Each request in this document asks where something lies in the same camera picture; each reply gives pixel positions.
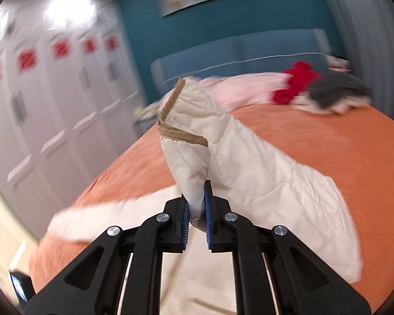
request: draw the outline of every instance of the black gripper frame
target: black gripper frame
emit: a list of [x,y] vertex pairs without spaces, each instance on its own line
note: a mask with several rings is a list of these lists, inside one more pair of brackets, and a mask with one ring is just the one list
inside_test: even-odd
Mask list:
[[185,249],[184,208],[177,198],[165,205],[167,221],[156,215],[137,228],[109,228],[28,302],[25,315],[116,315],[132,253],[121,315],[158,315],[163,252]]
[[371,315],[368,302],[286,227],[226,216],[229,202],[213,196],[210,181],[205,199],[209,248],[232,252],[237,315]]
[[[232,253],[238,315],[371,314],[366,300],[284,226],[260,228],[239,214],[227,221],[228,201],[213,196],[209,181],[205,191],[209,247]],[[121,314],[158,315],[162,254],[184,250],[185,204],[184,197],[168,201],[166,222],[153,216],[117,235],[105,231],[29,301],[25,315],[116,315],[132,253]]]

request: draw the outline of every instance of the metal screw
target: metal screw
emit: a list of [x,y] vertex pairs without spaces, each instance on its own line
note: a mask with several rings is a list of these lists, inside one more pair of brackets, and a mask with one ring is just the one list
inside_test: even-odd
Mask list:
[[236,221],[238,219],[238,215],[236,213],[227,213],[225,214],[226,221]]
[[279,225],[274,228],[274,233],[277,235],[285,235],[287,233],[287,228]]
[[156,216],[156,220],[160,223],[164,223],[169,220],[169,214],[161,213]]
[[110,227],[107,230],[107,234],[112,236],[112,237],[115,236],[115,235],[118,235],[119,233],[120,233],[120,228],[117,227],[117,226]]

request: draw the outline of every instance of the red label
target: red label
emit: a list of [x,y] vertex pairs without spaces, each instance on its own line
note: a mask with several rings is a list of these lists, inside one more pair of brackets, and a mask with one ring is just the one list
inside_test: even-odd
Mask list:
[[93,53],[96,51],[96,44],[94,38],[87,38],[83,42],[84,51],[86,54]]
[[66,58],[70,55],[70,45],[68,39],[57,40],[53,45],[54,57],[56,59]]
[[35,49],[27,49],[19,54],[19,72],[30,70],[37,65]]
[[107,45],[108,52],[111,52],[111,51],[114,51],[115,49],[117,49],[118,43],[117,43],[116,36],[115,35],[110,36],[106,41],[106,45]]

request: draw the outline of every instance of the orange bedspread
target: orange bedspread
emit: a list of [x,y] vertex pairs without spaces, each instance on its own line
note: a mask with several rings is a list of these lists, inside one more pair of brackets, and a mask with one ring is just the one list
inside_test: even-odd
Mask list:
[[[361,281],[353,286],[375,311],[394,288],[394,122],[372,107],[323,116],[263,104],[232,114],[261,139],[333,177],[360,237],[364,268]],[[173,184],[153,127],[83,192],[74,207],[139,197]],[[86,246],[46,235],[30,260],[36,291]]]

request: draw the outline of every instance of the white cabinet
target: white cabinet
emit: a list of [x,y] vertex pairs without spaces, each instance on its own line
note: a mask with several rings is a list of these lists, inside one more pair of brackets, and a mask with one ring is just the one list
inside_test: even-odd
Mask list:
[[37,238],[137,140],[141,103],[116,19],[46,30],[45,8],[2,11],[0,25],[0,191]]

